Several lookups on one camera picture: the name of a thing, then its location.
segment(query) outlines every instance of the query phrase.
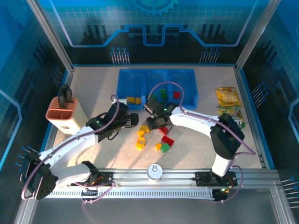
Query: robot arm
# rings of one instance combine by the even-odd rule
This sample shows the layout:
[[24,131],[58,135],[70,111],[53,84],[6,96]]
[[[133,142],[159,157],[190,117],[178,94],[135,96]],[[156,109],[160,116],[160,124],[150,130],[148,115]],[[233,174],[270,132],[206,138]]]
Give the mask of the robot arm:
[[86,135],[79,138],[85,133],[98,130],[107,124],[116,111],[116,103],[112,104],[110,110],[106,113],[90,119],[86,126],[82,127],[75,135],[71,136],[59,145],[43,151],[39,154],[31,152],[27,154],[23,161],[23,169],[21,181],[26,182],[28,176],[33,169],[57,147],[63,145],[57,153],[42,164],[33,176],[28,185],[28,190],[36,199],[42,199],[50,194],[55,187],[64,186],[76,182],[86,182],[91,185],[98,178],[97,168],[89,161],[84,161],[73,167],[64,166],[73,156],[83,152],[85,149],[96,145],[105,138],[110,139],[113,133],[118,133],[123,127],[135,127],[138,124],[138,114],[132,113],[129,115],[128,106],[120,102],[120,107],[114,121],[104,130]]
[[217,154],[211,169],[211,175],[222,178],[228,172],[231,161],[240,146],[240,142],[220,125],[216,124],[215,120],[225,124],[239,138],[244,139],[244,134],[230,115],[223,114],[220,117],[211,116],[189,111],[185,108],[183,112],[176,104],[170,103],[164,107],[153,98],[149,99],[143,107],[151,115],[146,120],[150,130],[167,125],[176,125],[188,127],[210,137]]

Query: blue storage bin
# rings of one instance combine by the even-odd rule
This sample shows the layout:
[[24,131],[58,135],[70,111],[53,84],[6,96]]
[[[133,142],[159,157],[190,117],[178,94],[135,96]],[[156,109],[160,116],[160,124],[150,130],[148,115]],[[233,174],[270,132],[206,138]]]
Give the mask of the blue storage bin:
[[[159,83],[173,81],[182,86],[185,92],[183,107],[196,109],[198,103],[198,92],[196,78],[193,69],[121,69],[118,76],[116,95],[119,98],[141,97],[141,105],[129,104],[130,110],[142,109],[150,91]],[[165,89],[167,99],[162,99],[160,90]],[[180,99],[173,98],[173,92],[181,90],[172,84],[164,84],[153,92],[159,102],[179,104]]]
[[[142,93],[144,89],[145,71],[141,69],[121,69],[118,75],[118,85],[116,95],[119,99],[126,97],[145,97]],[[129,104],[129,109],[139,110],[142,109],[141,105]]]
[[[183,107],[186,109],[196,109],[198,103],[198,92],[196,78],[193,69],[170,70],[170,78],[172,82],[179,84],[185,92]],[[182,91],[176,85],[171,85],[171,102],[179,104],[182,98]],[[180,92],[180,99],[173,99],[173,92]]]

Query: red block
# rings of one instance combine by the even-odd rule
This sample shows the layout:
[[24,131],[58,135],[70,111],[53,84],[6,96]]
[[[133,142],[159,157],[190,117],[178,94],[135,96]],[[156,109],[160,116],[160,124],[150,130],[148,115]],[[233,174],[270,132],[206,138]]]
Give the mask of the red block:
[[162,127],[159,128],[160,132],[162,132],[164,135],[168,134],[168,128],[167,127]]
[[174,140],[168,138],[166,135],[162,138],[162,142],[167,143],[169,146],[172,146],[174,143]]
[[174,99],[180,99],[180,97],[181,97],[180,95],[181,95],[181,93],[179,91],[174,91],[173,92],[173,98]]

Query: snack bag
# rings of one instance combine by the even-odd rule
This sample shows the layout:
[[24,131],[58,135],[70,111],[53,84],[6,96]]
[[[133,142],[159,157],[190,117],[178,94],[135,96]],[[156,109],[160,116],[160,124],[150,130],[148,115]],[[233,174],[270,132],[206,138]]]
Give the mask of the snack bag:
[[234,87],[221,87],[216,89],[220,106],[242,106]]
[[235,123],[239,126],[239,128],[242,129],[245,127],[244,119],[241,110],[238,106],[224,106],[224,107],[218,106],[217,110],[219,115],[227,113],[230,116],[232,116],[232,118],[234,119]]

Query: yellow block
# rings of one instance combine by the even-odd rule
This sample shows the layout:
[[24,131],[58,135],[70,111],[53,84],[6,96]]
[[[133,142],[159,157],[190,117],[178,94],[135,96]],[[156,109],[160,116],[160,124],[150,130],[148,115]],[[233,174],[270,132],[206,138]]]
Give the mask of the yellow block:
[[138,105],[141,104],[141,97],[136,97],[135,98],[135,104],[138,104]]
[[146,125],[141,125],[140,131],[150,132],[149,128]]
[[135,97],[127,97],[127,100],[129,103],[134,104],[135,103]]
[[137,135],[140,136],[140,137],[142,137],[144,134],[145,134],[145,131],[138,131],[137,132]]
[[136,147],[139,151],[143,150],[145,146],[145,138],[144,137],[139,137],[136,143]]
[[158,143],[158,144],[155,145],[155,149],[158,151],[158,150],[160,150],[161,146],[162,146],[162,144]]

